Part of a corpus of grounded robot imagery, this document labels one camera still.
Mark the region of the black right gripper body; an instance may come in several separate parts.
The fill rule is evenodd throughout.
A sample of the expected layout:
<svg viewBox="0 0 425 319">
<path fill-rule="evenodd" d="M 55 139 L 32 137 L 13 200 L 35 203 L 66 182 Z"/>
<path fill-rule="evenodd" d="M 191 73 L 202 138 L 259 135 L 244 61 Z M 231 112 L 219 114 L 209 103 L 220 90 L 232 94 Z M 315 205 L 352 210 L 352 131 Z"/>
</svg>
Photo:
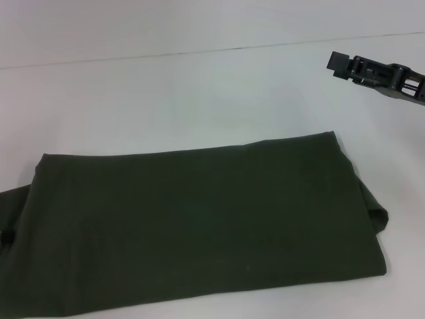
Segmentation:
<svg viewBox="0 0 425 319">
<path fill-rule="evenodd" d="M 388 86 L 378 88 L 378 92 L 390 98 L 424 105 L 424 75 L 403 74 L 391 80 Z"/>
</svg>

